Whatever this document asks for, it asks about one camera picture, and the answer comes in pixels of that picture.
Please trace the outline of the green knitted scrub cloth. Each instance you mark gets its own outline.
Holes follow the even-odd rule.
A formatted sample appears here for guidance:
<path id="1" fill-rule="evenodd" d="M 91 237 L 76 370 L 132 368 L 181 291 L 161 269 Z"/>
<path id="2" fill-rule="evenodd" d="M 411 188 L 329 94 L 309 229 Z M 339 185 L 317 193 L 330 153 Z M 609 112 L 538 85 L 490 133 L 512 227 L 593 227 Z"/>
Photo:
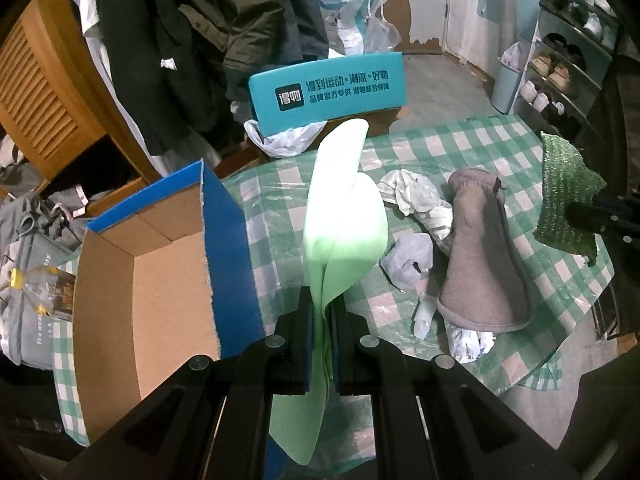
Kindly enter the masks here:
<path id="1" fill-rule="evenodd" d="M 596 236 L 574 228 L 566 218 L 570 204 L 592 204 L 605 188 L 603 180 L 589 169 L 573 144 L 562 136 L 542 132 L 542 205 L 534 237 L 551 248 L 580 255 L 588 266 L 597 263 Z"/>

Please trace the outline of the white blue striped sock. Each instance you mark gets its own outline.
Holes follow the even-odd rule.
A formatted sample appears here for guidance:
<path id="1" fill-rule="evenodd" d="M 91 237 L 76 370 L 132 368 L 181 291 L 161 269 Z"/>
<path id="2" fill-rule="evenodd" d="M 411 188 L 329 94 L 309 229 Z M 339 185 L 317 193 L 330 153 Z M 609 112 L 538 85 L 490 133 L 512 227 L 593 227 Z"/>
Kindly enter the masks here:
<path id="1" fill-rule="evenodd" d="M 436 312 L 436 298 L 422 294 L 412 318 L 413 336 L 420 340 L 426 338 L 431 330 Z M 496 336 L 493 333 L 466 330 L 447 320 L 444 320 L 444 326 L 449 353 L 461 364 L 475 362 L 494 348 Z"/>

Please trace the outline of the light grey sock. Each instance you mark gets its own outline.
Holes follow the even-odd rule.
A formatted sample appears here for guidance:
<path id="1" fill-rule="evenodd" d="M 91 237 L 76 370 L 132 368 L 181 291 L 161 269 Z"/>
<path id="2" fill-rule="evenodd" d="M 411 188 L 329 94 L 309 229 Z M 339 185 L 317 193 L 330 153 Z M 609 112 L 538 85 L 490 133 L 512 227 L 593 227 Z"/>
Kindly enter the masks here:
<path id="1" fill-rule="evenodd" d="M 433 242 L 428 234 L 408 234 L 396 240 L 380 260 L 380 267 L 396 288 L 408 292 L 431 271 L 433 256 Z"/>

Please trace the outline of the white cloth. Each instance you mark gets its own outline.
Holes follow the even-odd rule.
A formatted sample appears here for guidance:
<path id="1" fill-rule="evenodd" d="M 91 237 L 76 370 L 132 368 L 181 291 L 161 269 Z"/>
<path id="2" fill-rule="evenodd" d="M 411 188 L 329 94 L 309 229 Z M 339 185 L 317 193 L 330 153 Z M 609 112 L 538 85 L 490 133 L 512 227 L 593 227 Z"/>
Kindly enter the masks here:
<path id="1" fill-rule="evenodd" d="M 378 190 L 384 202 L 420 222 L 437 247 L 450 255 L 454 211 L 429 178 L 407 169 L 392 170 L 378 182 Z"/>

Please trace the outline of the green white foam sheet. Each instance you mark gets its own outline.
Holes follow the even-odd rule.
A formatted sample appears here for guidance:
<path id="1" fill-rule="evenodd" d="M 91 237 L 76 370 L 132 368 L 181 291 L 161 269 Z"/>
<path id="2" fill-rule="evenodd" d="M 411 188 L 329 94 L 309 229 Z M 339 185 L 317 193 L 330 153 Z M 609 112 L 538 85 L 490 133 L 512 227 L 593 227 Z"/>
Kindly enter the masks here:
<path id="1" fill-rule="evenodd" d="M 346 120 L 320 143 L 303 229 L 305 278 L 314 304 L 309 390 L 273 398 L 270 437 L 299 465 L 314 455 L 329 399 L 332 358 L 326 307 L 359 282 L 386 251 L 385 207 L 371 177 L 359 170 L 369 130 Z"/>

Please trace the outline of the blue cardboard box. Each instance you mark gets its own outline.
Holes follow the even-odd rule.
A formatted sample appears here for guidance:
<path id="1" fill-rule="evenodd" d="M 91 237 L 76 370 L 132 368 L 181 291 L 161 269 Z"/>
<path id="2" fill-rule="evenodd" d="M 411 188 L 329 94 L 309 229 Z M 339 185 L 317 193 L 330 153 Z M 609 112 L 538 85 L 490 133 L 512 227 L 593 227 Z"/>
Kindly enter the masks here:
<path id="1" fill-rule="evenodd" d="M 244 214 L 204 162 L 89 224 L 73 313 L 89 446 L 192 356 L 231 358 L 265 336 Z M 268 437 L 261 479 L 283 464 Z"/>

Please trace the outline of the light blue trash bin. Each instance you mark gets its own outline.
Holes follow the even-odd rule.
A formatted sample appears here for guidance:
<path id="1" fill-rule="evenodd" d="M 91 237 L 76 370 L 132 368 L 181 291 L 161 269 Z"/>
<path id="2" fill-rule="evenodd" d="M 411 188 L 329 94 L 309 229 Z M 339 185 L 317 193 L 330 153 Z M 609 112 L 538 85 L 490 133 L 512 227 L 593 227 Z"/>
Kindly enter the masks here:
<path id="1" fill-rule="evenodd" d="M 514 42 L 498 57 L 498 70 L 490 102 L 502 114 L 506 114 L 511 108 L 525 59 L 519 41 Z"/>

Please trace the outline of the white shoe rack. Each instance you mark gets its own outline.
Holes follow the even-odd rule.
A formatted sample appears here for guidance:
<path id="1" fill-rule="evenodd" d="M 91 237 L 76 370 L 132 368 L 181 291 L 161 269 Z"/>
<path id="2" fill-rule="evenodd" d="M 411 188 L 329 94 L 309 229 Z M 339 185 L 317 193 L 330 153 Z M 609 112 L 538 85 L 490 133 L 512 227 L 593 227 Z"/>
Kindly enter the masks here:
<path id="1" fill-rule="evenodd" d="M 588 122 L 620 36 L 606 0 L 539 0 L 513 113 L 568 138 Z"/>

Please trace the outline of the plastic bottle yellow cap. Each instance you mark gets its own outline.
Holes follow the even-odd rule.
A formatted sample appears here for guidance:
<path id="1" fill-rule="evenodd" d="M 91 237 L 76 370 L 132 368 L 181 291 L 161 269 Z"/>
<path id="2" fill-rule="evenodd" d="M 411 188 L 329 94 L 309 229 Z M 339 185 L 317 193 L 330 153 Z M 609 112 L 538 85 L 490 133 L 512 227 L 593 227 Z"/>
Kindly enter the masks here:
<path id="1" fill-rule="evenodd" d="M 20 290 L 37 314 L 70 322 L 73 319 L 76 276 L 54 266 L 28 272 L 14 268 L 10 286 Z"/>

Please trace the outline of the grey clothes pile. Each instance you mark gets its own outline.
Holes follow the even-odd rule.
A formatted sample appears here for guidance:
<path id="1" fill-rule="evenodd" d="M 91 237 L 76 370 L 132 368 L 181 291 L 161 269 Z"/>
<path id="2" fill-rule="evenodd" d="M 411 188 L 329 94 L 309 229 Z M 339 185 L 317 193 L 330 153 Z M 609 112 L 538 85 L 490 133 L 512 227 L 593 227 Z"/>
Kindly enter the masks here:
<path id="1" fill-rule="evenodd" d="M 81 246 L 86 224 L 34 192 L 1 204 L 1 353 L 13 364 L 52 370 L 53 328 L 10 285 L 11 273 L 66 263 Z"/>

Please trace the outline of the white plastic bag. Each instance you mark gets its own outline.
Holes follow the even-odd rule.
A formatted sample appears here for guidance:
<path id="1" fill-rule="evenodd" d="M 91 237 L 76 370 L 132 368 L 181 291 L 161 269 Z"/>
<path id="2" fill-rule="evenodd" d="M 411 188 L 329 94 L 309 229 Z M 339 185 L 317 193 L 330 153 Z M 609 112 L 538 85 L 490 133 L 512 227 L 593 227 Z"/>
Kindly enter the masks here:
<path id="1" fill-rule="evenodd" d="M 249 119 L 243 124 L 246 136 L 271 158 L 291 158 L 302 154 L 314 143 L 325 126 L 326 122 L 312 122 L 266 136 L 260 131 L 257 120 Z"/>

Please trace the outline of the teal shoe box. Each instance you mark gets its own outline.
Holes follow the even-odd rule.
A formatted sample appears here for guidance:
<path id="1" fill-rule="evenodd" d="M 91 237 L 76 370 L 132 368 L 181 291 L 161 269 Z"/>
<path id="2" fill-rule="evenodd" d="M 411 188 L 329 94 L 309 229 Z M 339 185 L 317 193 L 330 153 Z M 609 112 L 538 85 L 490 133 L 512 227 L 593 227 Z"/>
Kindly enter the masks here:
<path id="1" fill-rule="evenodd" d="M 251 76 L 248 88 L 263 136 L 407 104 L 399 52 L 338 56 L 275 68 Z"/>

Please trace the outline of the blue printed plastic bag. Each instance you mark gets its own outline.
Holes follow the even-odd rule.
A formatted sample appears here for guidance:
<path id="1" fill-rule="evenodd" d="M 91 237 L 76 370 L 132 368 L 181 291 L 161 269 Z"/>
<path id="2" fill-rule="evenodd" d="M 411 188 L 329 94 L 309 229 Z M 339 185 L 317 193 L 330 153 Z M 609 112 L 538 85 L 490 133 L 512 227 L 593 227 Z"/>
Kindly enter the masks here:
<path id="1" fill-rule="evenodd" d="M 400 43 L 383 0 L 318 0 L 330 51 L 340 55 L 392 52 Z"/>

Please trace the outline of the wooden louvered wardrobe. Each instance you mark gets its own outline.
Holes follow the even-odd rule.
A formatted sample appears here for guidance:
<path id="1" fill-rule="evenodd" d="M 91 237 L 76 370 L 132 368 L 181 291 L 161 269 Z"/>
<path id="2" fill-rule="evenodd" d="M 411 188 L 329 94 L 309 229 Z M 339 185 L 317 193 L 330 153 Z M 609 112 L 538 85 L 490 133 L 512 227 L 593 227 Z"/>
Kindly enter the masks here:
<path id="1" fill-rule="evenodd" d="M 1 128 L 42 190 L 101 141 L 104 172 L 120 160 L 132 172 L 124 191 L 160 177 L 96 71 L 70 0 L 1 0 Z"/>

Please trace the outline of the dark hanging jackets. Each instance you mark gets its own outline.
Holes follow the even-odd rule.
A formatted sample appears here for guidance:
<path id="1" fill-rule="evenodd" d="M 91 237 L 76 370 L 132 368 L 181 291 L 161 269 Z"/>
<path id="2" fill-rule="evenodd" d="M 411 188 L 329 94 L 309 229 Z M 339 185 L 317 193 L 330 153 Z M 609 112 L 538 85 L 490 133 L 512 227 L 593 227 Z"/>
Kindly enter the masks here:
<path id="1" fill-rule="evenodd" d="M 239 141 L 250 77 L 329 54 L 318 0 L 96 0 L 119 102 L 152 156 Z"/>

